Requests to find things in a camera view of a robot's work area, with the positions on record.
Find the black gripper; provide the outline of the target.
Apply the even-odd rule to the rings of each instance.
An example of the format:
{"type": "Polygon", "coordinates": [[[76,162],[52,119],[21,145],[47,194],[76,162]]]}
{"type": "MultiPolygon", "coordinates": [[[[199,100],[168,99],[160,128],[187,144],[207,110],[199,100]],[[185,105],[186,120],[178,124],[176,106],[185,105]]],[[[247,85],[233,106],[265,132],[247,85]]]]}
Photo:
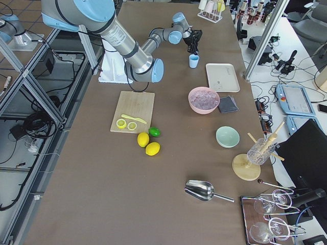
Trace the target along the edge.
{"type": "Polygon", "coordinates": [[[188,46],[190,54],[198,55],[198,43],[202,37],[202,30],[193,30],[189,32],[189,36],[183,38],[184,42],[188,46]]]}

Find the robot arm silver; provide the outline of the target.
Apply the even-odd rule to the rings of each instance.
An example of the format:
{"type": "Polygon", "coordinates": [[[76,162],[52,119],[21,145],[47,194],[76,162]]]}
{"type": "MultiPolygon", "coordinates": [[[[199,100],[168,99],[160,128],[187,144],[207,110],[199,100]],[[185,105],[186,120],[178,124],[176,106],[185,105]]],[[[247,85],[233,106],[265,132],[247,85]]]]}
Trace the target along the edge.
{"type": "Polygon", "coordinates": [[[32,42],[31,35],[25,30],[16,15],[1,15],[1,39],[5,43],[14,40],[18,46],[27,46],[32,42]]]}
{"type": "Polygon", "coordinates": [[[198,54],[201,30],[194,30],[183,13],[172,18],[170,28],[155,28],[143,46],[127,32],[117,20],[113,1],[42,1],[43,22],[52,28],[77,32],[84,25],[90,32],[100,35],[126,59],[124,67],[128,78],[137,82],[160,82],[164,75],[164,63],[154,59],[152,53],[163,41],[178,44],[183,40],[190,54],[198,54]]]}

